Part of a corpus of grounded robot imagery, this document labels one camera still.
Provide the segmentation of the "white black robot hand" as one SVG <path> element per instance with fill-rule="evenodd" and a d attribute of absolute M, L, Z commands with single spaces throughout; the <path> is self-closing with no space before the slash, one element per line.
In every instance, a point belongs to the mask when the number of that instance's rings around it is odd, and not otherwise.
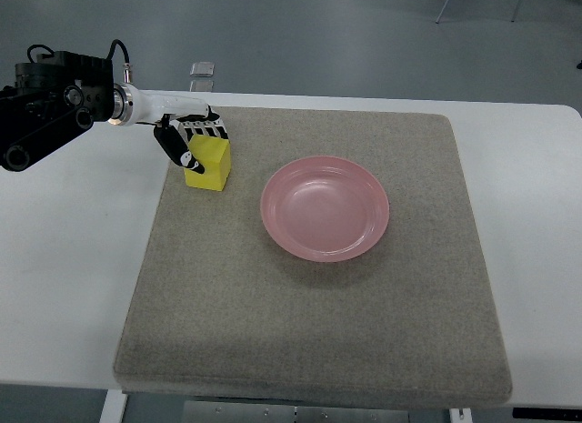
<path fill-rule="evenodd" d="M 228 139 L 220 115 L 201 99 L 142 91 L 125 83 L 115 85 L 114 101 L 111 124 L 152 126 L 156 141 L 169 159 L 191 172 L 202 175 L 206 171 L 189 147 L 194 136 Z"/>

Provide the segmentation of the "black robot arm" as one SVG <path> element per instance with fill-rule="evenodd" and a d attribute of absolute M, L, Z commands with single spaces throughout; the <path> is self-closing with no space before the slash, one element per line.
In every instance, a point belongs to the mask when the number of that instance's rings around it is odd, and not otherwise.
<path fill-rule="evenodd" d="M 117 119 L 124 97 L 114 85 L 113 56 L 124 43 L 112 41 L 106 57 L 30 45 L 28 60 L 15 65 L 15 83 L 1 90 L 1 167 L 21 172 L 81 136 L 96 122 Z"/>

